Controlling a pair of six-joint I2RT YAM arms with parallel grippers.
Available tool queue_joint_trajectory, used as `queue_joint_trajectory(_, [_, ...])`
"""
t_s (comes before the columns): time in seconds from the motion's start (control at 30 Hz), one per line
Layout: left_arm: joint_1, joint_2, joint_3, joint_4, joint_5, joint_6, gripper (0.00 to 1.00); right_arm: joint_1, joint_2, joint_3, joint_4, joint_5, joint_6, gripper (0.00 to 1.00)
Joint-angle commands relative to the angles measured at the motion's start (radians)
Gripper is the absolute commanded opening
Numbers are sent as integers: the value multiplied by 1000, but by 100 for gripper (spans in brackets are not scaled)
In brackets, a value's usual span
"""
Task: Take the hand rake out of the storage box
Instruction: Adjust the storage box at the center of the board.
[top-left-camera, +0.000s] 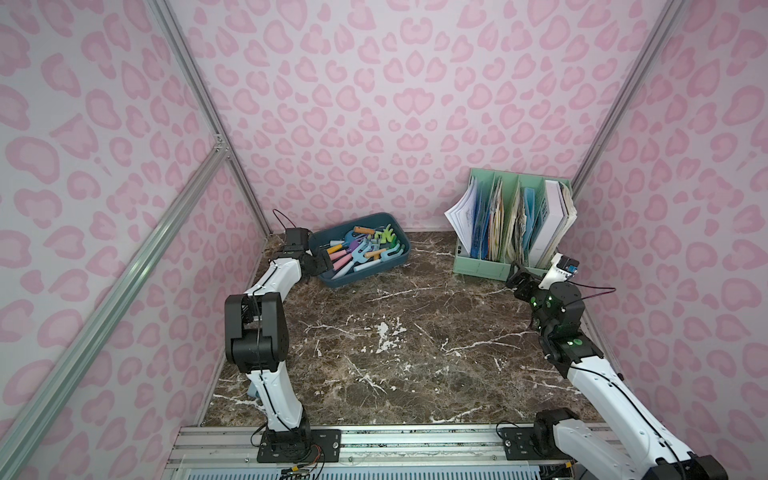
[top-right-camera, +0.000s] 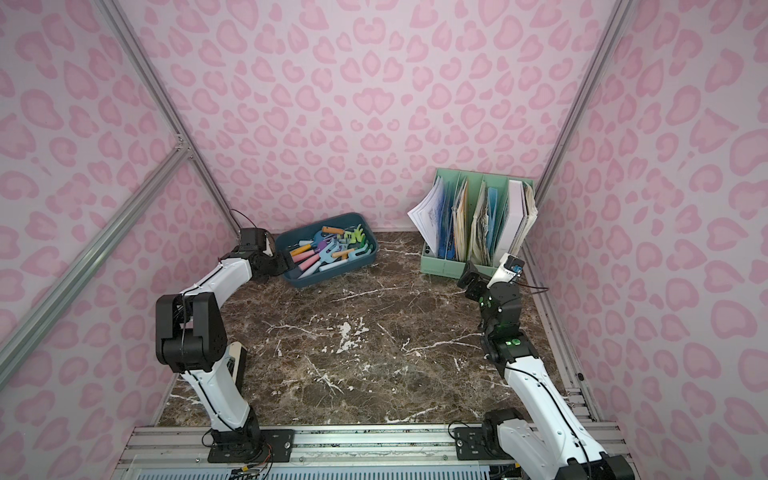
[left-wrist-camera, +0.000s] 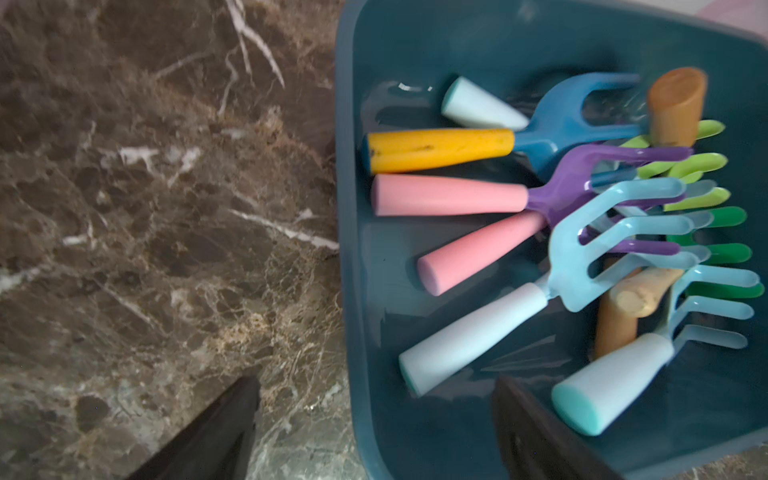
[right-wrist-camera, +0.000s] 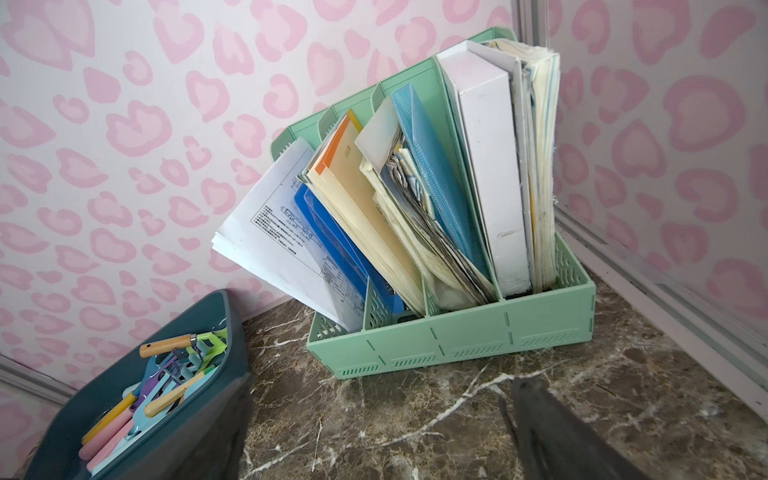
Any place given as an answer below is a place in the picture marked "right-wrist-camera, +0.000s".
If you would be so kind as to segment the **light blue rake teal handle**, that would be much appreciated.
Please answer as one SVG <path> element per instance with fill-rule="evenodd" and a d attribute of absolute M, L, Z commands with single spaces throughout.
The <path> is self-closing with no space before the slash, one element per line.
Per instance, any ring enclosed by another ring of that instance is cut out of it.
<path fill-rule="evenodd" d="M 159 372 L 159 381 L 152 380 L 148 387 L 150 392 L 148 394 L 142 393 L 141 403 L 133 413 L 134 425 L 128 435 L 118 444 L 113 453 L 101 464 L 98 465 L 97 470 L 92 477 L 97 477 L 102 471 L 105 471 L 108 466 L 117 463 L 117 459 L 125 454 L 134 445 L 137 445 L 141 440 L 149 435 L 149 432 L 160 424 L 170 412 L 178 407 L 182 401 L 186 398 L 187 394 L 191 394 L 192 391 L 200 386 L 200 382 L 192 386 L 186 391 L 184 396 L 176 400 L 173 404 L 164 408 L 156 416 L 148 418 L 144 413 L 144 408 L 152 401 L 163 394 L 170 392 L 175 387 L 181 385 L 187 380 L 191 379 L 197 372 L 204 369 L 198 369 L 191 361 L 180 358 L 177 354 L 173 353 L 173 363 L 169 364 L 166 368 Z"/>

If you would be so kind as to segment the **lime rake wooden handle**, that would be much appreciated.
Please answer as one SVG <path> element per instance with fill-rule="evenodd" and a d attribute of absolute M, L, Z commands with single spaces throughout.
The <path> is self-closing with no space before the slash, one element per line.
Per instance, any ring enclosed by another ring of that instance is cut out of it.
<path fill-rule="evenodd" d="M 174 350 L 185 350 L 198 369 L 205 369 L 215 357 L 225 352 L 227 343 L 228 329 L 224 328 L 146 343 L 140 346 L 139 355 L 141 358 L 149 358 Z"/>

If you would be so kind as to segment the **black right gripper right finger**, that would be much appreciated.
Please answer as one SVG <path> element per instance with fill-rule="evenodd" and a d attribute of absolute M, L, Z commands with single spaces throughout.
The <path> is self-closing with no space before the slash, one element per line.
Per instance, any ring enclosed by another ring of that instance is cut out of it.
<path fill-rule="evenodd" d="M 536 378 L 511 381 L 505 421 L 526 479 L 646 479 Z"/>

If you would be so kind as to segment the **blue rake yellow handle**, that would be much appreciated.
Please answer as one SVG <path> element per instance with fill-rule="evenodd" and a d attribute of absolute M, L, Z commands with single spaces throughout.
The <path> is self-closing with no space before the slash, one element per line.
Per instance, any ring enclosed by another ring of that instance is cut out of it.
<path fill-rule="evenodd" d="M 120 414 L 132 406 L 137 400 L 138 396 L 131 392 L 127 394 L 117 405 L 109 410 L 81 439 L 81 445 L 85 446 L 89 443 L 97 434 L 99 434 L 104 428 L 106 428 L 113 420 L 115 420 Z"/>

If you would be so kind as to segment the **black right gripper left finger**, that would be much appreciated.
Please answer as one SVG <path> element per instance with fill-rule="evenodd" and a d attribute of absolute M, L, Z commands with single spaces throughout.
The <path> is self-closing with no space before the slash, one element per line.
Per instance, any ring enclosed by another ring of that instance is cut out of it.
<path fill-rule="evenodd" d="M 232 382 L 214 403 L 203 440 L 199 479 L 237 479 L 252 412 L 252 375 Z"/>

